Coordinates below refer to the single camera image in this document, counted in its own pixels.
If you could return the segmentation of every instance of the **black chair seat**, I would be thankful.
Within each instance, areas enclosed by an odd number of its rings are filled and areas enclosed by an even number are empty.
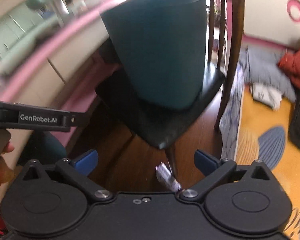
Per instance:
[[[104,80],[96,93],[126,126],[158,149],[166,149],[180,137],[213,100],[225,80],[213,64],[206,64],[202,90],[189,109],[173,111],[138,98],[121,68]]]

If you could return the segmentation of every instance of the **metal screw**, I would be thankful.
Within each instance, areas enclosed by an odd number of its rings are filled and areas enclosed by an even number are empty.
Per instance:
[[[142,201],[143,201],[143,202],[149,202],[149,201],[151,201],[151,198],[149,198],[149,197],[144,197],[144,198],[142,198]]]
[[[194,189],[186,189],[185,191],[182,192],[183,196],[188,197],[188,198],[193,198],[198,195],[198,192]]]
[[[94,195],[97,198],[107,198],[110,196],[110,191],[106,190],[106,189],[102,189],[102,190],[97,190]]]
[[[141,201],[140,199],[134,199],[134,200],[133,200],[133,203],[139,205],[139,204],[142,203],[142,201]]]

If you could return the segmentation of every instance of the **wooden chair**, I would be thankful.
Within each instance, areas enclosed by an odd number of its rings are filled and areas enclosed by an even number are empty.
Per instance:
[[[222,84],[224,84],[224,88],[215,130],[219,129],[221,116],[229,101],[241,46],[244,0],[232,0],[232,8],[231,48],[225,78],[224,74],[220,71],[226,23],[225,0],[221,2],[217,66],[211,63],[214,32],[214,0],[210,0],[208,57],[202,82],[203,85],[197,99],[189,109],[175,112],[138,99],[123,68],[96,88],[98,96],[101,97],[118,119],[128,126],[132,134],[137,134],[152,147],[165,150],[170,169],[174,176],[177,176],[175,141],[188,130],[207,108]]]

